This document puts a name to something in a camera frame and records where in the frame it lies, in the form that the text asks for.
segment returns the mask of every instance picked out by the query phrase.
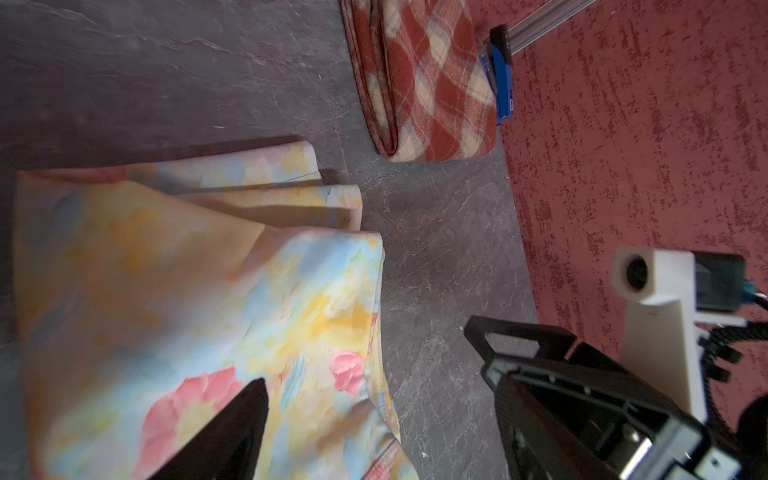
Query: plaid blanket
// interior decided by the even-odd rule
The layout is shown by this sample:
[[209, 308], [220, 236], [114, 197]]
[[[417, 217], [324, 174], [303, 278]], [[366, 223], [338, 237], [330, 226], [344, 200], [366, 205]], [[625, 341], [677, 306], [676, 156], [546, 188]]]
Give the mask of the plaid blanket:
[[491, 151], [495, 99], [465, 0], [341, 0], [373, 142], [394, 162]]

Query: folded cloth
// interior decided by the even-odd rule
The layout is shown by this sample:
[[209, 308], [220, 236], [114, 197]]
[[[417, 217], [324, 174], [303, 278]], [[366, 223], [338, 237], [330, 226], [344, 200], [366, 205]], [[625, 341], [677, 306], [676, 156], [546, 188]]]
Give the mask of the folded cloth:
[[381, 236], [357, 187], [319, 183], [306, 142], [19, 175], [32, 478], [147, 478], [264, 378], [254, 478], [417, 479], [383, 370]]
[[362, 111], [394, 162], [485, 155], [496, 104], [465, 0], [341, 0]]

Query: gray tile floor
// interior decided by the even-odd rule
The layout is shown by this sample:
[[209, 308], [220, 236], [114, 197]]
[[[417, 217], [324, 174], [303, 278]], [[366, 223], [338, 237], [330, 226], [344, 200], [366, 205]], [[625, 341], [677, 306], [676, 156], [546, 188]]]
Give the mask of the gray tile floor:
[[504, 478], [470, 315], [535, 322], [501, 145], [395, 165], [370, 140], [337, 0], [0, 2], [0, 476], [25, 477], [9, 239], [13, 171], [316, 148], [358, 184], [387, 259], [382, 342], [406, 451], [422, 478]]

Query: pastel floral blanket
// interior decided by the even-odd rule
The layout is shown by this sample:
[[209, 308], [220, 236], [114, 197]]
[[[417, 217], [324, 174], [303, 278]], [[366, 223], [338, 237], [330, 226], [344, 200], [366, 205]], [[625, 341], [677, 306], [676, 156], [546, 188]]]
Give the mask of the pastel floral blanket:
[[416, 478], [382, 367], [381, 237], [306, 142], [18, 176], [33, 478], [147, 478], [248, 382], [255, 478]]

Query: red textured carpet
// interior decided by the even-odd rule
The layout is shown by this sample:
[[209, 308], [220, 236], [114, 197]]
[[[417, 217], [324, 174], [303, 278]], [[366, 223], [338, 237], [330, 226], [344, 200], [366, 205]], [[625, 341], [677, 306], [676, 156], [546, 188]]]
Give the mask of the red textured carpet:
[[[538, 6], [514, 1], [475, 0], [478, 29]], [[617, 356], [621, 244], [740, 253], [768, 290], [767, 18], [764, 0], [598, 0], [515, 56], [503, 142], [543, 323]], [[737, 348], [732, 424], [768, 391], [768, 349]]]

